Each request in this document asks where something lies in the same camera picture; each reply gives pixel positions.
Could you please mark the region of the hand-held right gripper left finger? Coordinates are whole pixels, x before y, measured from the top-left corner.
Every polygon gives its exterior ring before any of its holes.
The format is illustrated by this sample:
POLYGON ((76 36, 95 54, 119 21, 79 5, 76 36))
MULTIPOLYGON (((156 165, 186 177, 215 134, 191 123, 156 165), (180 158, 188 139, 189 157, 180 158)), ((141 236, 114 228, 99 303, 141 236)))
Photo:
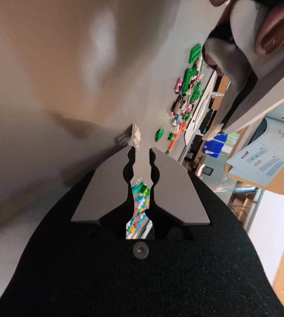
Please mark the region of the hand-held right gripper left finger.
POLYGON ((95 170, 71 221, 124 226, 133 216, 131 189, 136 149, 127 146, 95 170))

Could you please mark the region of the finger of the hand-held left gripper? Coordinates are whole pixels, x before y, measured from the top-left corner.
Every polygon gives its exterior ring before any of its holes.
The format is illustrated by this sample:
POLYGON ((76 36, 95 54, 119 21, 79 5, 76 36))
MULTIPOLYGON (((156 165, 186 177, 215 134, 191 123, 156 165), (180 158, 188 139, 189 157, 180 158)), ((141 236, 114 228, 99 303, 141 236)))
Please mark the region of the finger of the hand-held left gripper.
POLYGON ((237 1, 231 12, 230 24, 236 45, 239 46, 241 38, 254 40, 253 55, 249 60, 259 79, 266 77, 284 61, 284 44, 268 55, 259 55, 255 50, 257 36, 271 9, 256 1, 237 1))
POLYGON ((208 38, 204 43, 205 58, 210 57, 231 81, 235 93, 249 94, 254 88, 254 70, 249 57, 253 55, 254 40, 240 39, 239 46, 220 38, 208 38))

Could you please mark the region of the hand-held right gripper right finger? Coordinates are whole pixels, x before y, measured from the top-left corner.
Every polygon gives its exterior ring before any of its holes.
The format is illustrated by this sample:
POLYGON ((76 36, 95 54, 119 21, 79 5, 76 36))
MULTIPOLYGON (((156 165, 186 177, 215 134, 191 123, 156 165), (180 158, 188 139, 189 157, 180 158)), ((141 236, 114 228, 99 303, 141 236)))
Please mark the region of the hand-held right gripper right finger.
POLYGON ((159 149, 150 148, 153 182, 149 212, 151 220, 167 217, 182 226, 206 226, 210 219, 187 170, 159 149))

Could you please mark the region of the small white lego piece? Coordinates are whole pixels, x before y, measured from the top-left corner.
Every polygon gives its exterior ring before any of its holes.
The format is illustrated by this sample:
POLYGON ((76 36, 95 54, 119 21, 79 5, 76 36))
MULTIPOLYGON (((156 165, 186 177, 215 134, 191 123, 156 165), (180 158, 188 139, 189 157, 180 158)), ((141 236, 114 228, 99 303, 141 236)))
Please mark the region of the small white lego piece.
POLYGON ((140 141, 141 141, 141 134, 140 134, 139 127, 136 124, 133 124, 132 125, 131 143, 132 143, 132 146, 137 151, 140 151, 140 141))

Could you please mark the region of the large green lego plate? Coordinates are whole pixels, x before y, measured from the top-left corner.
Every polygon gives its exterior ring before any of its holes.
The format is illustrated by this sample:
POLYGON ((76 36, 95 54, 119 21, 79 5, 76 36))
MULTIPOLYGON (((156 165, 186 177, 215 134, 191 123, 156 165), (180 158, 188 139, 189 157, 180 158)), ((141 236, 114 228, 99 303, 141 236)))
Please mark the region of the large green lego plate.
POLYGON ((201 44, 197 44, 195 47, 193 47, 190 51, 190 55, 189 55, 189 64, 194 63, 201 54, 201 50, 202 50, 202 45, 201 44))

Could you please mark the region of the pile of mixed colourful lego bricks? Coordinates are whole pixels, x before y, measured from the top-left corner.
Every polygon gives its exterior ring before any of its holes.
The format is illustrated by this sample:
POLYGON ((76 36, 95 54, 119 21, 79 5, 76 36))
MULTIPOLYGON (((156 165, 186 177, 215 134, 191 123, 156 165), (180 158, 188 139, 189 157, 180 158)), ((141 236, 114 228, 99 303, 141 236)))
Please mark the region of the pile of mixed colourful lego bricks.
POLYGON ((146 216, 149 209, 150 191, 143 177, 131 182, 133 194, 133 216, 126 224, 126 239, 146 239, 152 229, 152 221, 146 216))

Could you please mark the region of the long green lego plate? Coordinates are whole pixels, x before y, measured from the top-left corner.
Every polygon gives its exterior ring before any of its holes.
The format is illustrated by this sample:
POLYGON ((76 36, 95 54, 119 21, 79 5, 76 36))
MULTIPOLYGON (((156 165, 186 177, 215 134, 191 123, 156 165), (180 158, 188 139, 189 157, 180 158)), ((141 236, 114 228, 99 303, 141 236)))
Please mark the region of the long green lego plate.
POLYGON ((182 95, 185 95, 187 93, 192 75, 193 75, 193 69, 192 68, 186 69, 185 75, 184 75, 184 83, 183 83, 183 87, 181 90, 182 95))

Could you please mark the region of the orange lego piece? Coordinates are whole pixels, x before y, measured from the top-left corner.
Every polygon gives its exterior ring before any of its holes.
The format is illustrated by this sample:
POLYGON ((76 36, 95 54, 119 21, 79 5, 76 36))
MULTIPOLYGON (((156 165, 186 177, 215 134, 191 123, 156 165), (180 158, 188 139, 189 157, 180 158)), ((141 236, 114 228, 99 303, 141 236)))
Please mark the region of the orange lego piece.
POLYGON ((171 143, 169 145, 168 150, 165 152, 167 155, 171 152, 180 134, 184 133, 186 129, 187 129, 187 122, 185 121, 183 121, 182 123, 177 123, 175 127, 172 129, 168 137, 168 141, 170 141, 171 143))

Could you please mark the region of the brown lego plate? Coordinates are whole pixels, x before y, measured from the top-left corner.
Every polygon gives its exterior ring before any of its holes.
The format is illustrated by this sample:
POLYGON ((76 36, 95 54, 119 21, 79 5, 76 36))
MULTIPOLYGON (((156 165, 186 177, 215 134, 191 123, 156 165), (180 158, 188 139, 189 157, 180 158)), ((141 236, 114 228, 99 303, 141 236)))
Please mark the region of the brown lego plate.
POLYGON ((185 101, 186 101, 186 94, 179 94, 171 108, 171 115, 173 117, 178 114, 179 109, 183 106, 185 101))

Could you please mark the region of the person's left hand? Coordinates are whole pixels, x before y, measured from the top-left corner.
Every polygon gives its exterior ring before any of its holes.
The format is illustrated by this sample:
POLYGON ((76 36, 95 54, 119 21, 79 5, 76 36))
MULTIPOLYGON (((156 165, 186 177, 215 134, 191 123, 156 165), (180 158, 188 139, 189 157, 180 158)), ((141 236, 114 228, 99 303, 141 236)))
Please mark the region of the person's left hand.
POLYGON ((284 44, 284 4, 271 9, 256 39, 256 53, 268 55, 284 44))

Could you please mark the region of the blue plastic bin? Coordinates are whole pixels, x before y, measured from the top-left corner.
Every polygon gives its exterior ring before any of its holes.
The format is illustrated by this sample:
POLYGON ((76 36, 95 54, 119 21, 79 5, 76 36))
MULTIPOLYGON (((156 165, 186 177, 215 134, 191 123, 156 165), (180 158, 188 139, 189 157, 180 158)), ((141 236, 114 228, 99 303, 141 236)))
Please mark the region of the blue plastic bin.
POLYGON ((226 140, 226 134, 222 133, 220 135, 215 136, 213 140, 206 141, 204 143, 202 153, 213 158, 218 158, 226 140))

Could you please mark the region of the instruction booklet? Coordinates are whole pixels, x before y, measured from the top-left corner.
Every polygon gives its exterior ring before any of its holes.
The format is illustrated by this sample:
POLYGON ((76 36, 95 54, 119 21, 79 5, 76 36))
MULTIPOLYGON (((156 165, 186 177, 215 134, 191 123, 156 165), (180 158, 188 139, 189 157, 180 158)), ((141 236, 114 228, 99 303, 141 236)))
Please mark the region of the instruction booklet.
POLYGON ((284 167, 284 103, 262 120, 261 135, 231 157, 230 175, 268 186, 284 167))

